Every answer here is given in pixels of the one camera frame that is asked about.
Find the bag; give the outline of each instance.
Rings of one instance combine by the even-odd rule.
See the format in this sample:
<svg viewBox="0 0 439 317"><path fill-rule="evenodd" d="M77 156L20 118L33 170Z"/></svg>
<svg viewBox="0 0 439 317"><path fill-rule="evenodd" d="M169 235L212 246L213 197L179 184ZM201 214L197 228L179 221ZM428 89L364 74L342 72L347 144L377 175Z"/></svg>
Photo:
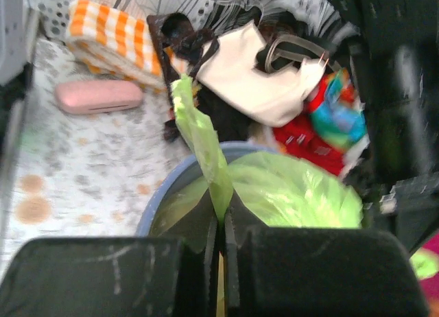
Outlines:
<svg viewBox="0 0 439 317"><path fill-rule="evenodd" d="M250 118L284 126L301 113L302 103L321 80L325 64L303 60L299 70L285 67L266 74L255 69L265 41L253 22L219 37L219 51L200 68L197 79Z"/></svg>
<svg viewBox="0 0 439 317"><path fill-rule="evenodd" d="M181 13L150 15L146 20L171 106L171 119L165 123L164 138L166 141L174 141L180 133L174 119L171 83L180 79L180 74L172 67L169 54L186 60L192 67L189 75L194 78L201 65L218 50L219 45L212 30L195 32L190 20ZM202 46L209 41L212 41L211 47L202 55ZM194 102L203 113L211 117L221 142L244 141L248 138L251 123L248 117L222 101L205 86L194 87L194 91L197 91Z"/></svg>

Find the red cloth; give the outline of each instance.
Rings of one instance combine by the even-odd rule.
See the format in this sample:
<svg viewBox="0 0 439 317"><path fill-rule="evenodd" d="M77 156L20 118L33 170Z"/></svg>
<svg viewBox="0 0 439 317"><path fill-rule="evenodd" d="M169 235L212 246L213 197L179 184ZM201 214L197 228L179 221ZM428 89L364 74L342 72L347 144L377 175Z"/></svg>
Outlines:
<svg viewBox="0 0 439 317"><path fill-rule="evenodd" d="M324 142L314 132L311 120L303 113L287 125L272 129L274 138L285 152L307 159L336 176L343 170L343 154Z"/></svg>

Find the orange checkered cloth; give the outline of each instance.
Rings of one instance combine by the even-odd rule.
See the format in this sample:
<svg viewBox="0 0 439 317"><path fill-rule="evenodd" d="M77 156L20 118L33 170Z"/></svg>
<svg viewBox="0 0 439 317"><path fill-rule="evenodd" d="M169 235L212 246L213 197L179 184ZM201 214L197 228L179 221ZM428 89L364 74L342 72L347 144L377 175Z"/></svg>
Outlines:
<svg viewBox="0 0 439 317"><path fill-rule="evenodd" d="M92 73L111 73L155 89L165 87L148 26L125 12L89 0L70 4L65 43ZM187 63L167 50L180 73Z"/></svg>

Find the dish cloth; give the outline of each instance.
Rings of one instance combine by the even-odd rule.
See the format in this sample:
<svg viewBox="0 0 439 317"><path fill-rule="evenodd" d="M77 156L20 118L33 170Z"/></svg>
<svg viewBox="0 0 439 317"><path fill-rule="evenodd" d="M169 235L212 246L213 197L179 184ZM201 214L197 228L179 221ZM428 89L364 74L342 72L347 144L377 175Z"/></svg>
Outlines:
<svg viewBox="0 0 439 317"><path fill-rule="evenodd" d="M160 63L147 23L89 0L69 7L65 43L92 73L110 73L155 89L165 88ZM187 63L167 50L174 68L184 73Z"/></svg>

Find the floral tablecloth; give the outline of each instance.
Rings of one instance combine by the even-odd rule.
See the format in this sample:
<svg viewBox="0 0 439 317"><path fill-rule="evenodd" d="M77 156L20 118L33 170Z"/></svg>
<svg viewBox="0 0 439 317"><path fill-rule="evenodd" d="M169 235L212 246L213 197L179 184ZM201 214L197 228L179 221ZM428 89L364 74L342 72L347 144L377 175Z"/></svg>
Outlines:
<svg viewBox="0 0 439 317"><path fill-rule="evenodd" d="M169 106L153 91L128 111L63 113L55 85L91 75L63 45L40 38L36 51L0 278L35 237L134 235L155 188L189 153L181 141L163 141Z"/></svg>

